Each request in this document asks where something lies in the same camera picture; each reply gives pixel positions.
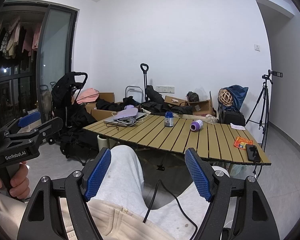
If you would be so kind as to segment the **person's left hand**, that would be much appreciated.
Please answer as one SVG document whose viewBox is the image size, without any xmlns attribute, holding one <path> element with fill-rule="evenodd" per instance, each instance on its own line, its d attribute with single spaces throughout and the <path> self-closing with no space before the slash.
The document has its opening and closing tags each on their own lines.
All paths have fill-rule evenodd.
<svg viewBox="0 0 300 240">
<path fill-rule="evenodd" d="M 23 161 L 19 164 L 19 170 L 11 178 L 10 184 L 10 195 L 18 199 L 25 199 L 29 193 L 29 179 L 27 178 L 29 169 L 26 166 L 26 161 Z M 2 180 L 0 179 L 0 189 L 3 187 Z"/>
</svg>

